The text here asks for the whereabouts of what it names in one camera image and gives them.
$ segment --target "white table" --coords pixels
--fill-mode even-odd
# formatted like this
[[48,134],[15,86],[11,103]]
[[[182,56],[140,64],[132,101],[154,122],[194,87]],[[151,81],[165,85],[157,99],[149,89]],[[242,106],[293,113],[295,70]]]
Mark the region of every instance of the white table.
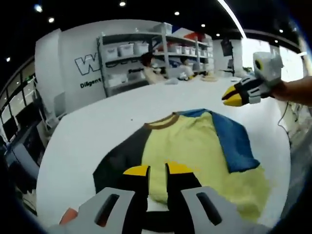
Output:
[[[134,89],[86,106],[65,116],[56,128],[42,159],[37,182],[40,222],[58,224],[71,207],[95,195],[92,173],[103,157],[145,122],[161,119],[173,111],[206,108],[243,124],[257,158],[272,186],[258,222],[275,225],[283,210],[290,179],[287,136],[277,122],[281,112],[272,98],[243,107],[223,105],[221,96],[233,85],[192,80],[178,85],[155,84]],[[164,209],[149,201],[149,210]]]

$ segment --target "ceiling light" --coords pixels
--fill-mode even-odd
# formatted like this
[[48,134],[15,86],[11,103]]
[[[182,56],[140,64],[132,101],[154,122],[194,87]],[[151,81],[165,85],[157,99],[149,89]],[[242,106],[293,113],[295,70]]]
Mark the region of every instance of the ceiling light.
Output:
[[53,17],[50,17],[50,18],[48,19],[48,21],[49,21],[49,23],[53,23],[53,22],[54,22],[54,18],[53,18]]
[[240,25],[238,19],[236,18],[235,14],[233,13],[233,11],[230,9],[230,7],[228,6],[228,4],[224,1],[224,0],[217,0],[221,6],[226,10],[226,12],[230,15],[230,17],[232,18],[233,22],[235,23],[236,27],[238,28],[239,32],[241,33],[243,39],[247,39],[246,34],[242,28],[242,26]]
[[39,4],[36,4],[35,7],[34,7],[35,11],[37,12],[42,12],[42,6],[40,6]]
[[302,52],[302,53],[299,53],[299,54],[297,54],[298,56],[305,56],[305,55],[307,55],[308,53],[307,52]]

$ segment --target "t-shirt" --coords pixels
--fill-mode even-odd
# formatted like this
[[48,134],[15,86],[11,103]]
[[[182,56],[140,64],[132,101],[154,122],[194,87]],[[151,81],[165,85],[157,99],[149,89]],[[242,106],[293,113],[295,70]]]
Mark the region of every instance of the t-shirt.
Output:
[[149,195],[166,203],[168,161],[191,168],[202,186],[212,187],[236,204],[242,217],[260,217],[270,188],[253,157],[245,128],[205,109],[172,113],[145,123],[101,161],[93,174],[96,191],[113,187],[130,167],[149,165]]

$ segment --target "cable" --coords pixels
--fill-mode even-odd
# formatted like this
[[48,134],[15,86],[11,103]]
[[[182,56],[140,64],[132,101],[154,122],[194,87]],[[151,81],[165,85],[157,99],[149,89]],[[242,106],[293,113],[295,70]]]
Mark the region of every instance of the cable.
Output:
[[289,106],[289,102],[287,102],[285,111],[284,111],[284,113],[283,113],[281,119],[277,122],[277,125],[278,125],[279,127],[281,127],[282,129],[284,129],[284,131],[286,132],[287,137],[288,137],[288,141],[289,141],[289,146],[290,146],[290,148],[291,148],[291,147],[292,147],[292,142],[291,142],[291,138],[289,137],[289,132],[286,130],[286,128],[284,128],[284,127],[280,124],[280,122],[282,121],[282,119],[285,117],[285,114],[286,114],[286,112],[287,112],[288,106]]

